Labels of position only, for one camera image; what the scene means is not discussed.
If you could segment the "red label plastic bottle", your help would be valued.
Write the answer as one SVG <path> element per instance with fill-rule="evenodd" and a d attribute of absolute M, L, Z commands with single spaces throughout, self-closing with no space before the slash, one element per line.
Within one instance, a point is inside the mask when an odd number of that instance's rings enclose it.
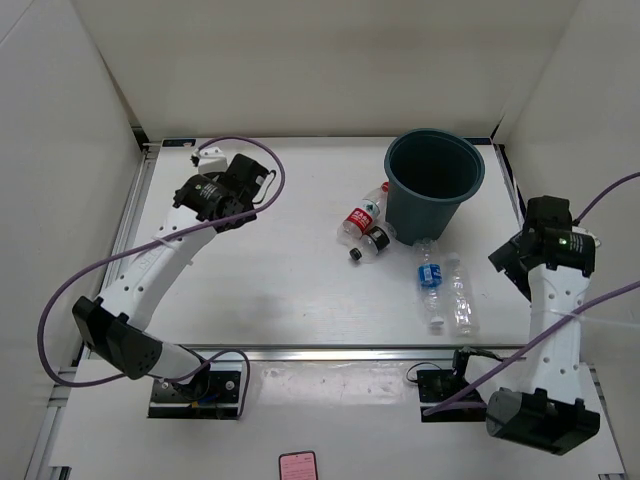
<path fill-rule="evenodd" d="M 374 226 L 386 207 L 388 189 L 389 183 L 385 181 L 360 200 L 337 230 L 339 243 L 348 245 L 360 240 Z"/>

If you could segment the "blue label plastic bottle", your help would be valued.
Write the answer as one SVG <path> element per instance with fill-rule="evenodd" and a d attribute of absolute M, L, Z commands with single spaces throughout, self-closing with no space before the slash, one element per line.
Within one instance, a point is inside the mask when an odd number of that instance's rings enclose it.
<path fill-rule="evenodd" d="M 443 276 L 437 242 L 432 239 L 421 239 L 413 245 L 416 257 L 416 271 L 421 303 L 425 309 L 429 328 L 439 331 L 443 328 L 445 318 L 442 306 L 441 285 Z"/>

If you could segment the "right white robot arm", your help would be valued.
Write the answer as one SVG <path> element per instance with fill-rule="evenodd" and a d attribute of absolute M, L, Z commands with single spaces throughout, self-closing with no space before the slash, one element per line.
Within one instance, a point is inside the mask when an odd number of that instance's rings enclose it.
<path fill-rule="evenodd" d="M 562 456 L 594 437 L 600 415 L 585 405 L 580 383 L 582 306 L 595 271 L 596 240 L 574 226 L 566 199 L 535 197 L 522 230 L 489 257 L 530 302 L 524 355 L 509 362 L 488 351 L 455 352 L 449 387 L 479 395 L 494 438 Z"/>

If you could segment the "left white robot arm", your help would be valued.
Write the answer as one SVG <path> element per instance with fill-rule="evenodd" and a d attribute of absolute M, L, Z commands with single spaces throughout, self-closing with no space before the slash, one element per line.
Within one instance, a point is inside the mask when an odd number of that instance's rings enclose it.
<path fill-rule="evenodd" d="M 207 227 L 173 240 L 165 237 L 252 210 L 253 200 L 269 175 L 267 168 L 242 154 L 223 165 L 224 171 L 197 173 L 175 192 L 156 232 L 158 246 L 136 255 L 124 274 L 96 299 L 81 297 L 72 308 L 81 336 L 93 353 L 130 379 L 146 375 L 175 379 L 175 388 L 188 400 L 202 398 L 210 386 L 209 375 L 198 368 L 201 360 L 182 347 L 153 337 L 146 329 L 165 293 L 193 257 L 216 234 L 246 221 Z"/>

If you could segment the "clear unlabelled plastic bottle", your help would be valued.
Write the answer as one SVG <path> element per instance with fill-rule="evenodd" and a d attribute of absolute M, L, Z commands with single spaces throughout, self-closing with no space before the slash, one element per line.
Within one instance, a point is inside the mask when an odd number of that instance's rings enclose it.
<path fill-rule="evenodd" d="M 444 266 L 447 313 L 453 331 L 456 336 L 475 336 L 479 323 L 469 273 L 455 252 L 445 256 Z"/>

